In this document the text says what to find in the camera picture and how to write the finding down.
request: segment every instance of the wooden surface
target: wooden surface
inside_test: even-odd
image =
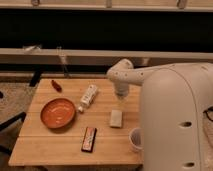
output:
[[[178,11],[177,0],[40,0],[33,7],[31,0],[0,0],[0,8],[97,9],[97,10],[172,10]],[[213,11],[212,0],[187,0],[186,10]]]
[[[132,152],[128,134],[139,125],[140,87],[130,87],[129,96],[117,100],[113,85],[106,79],[56,79],[63,92],[57,93],[50,79],[42,79],[30,105],[9,164],[24,165],[97,165],[141,164],[142,158]],[[50,130],[40,120],[43,106],[52,99],[65,97],[76,107],[89,84],[99,87],[94,103],[84,114],[77,114],[65,128]],[[123,127],[110,128],[112,109],[123,110]],[[97,128],[93,153],[81,152],[87,126]]]

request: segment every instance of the chocolate bar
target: chocolate bar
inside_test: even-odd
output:
[[[97,132],[96,128],[93,128],[93,127],[86,128],[81,151],[90,152],[90,153],[92,152],[94,142],[95,142],[96,132]]]

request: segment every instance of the white cup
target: white cup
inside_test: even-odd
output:
[[[140,152],[142,150],[141,147],[141,129],[134,128],[129,134],[130,144],[132,146],[132,150],[134,152]]]

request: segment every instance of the white container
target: white container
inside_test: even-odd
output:
[[[129,134],[130,144],[132,146],[132,150],[136,153],[141,152],[141,129],[134,128]]]
[[[90,104],[93,102],[97,94],[98,94],[98,87],[93,84],[89,85],[88,89],[86,90],[84,95],[81,97],[78,111],[80,113],[83,113],[85,108],[89,108]]]

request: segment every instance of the black chair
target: black chair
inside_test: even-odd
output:
[[[25,113],[25,112],[21,112],[20,114],[18,114],[18,115],[16,115],[16,116],[12,117],[11,119],[7,120],[6,122],[1,123],[1,124],[0,124],[0,132],[1,132],[3,129],[5,129],[5,128],[7,128],[8,126],[10,126],[11,124],[13,124],[14,122],[16,122],[17,120],[19,120],[19,119],[21,119],[21,121],[23,122],[24,119],[25,119],[25,117],[26,117],[26,113]],[[11,155],[12,150],[10,150],[10,149],[8,149],[8,148],[6,148],[6,147],[0,145],[0,152],[5,153],[5,154],[8,154],[8,155]]]

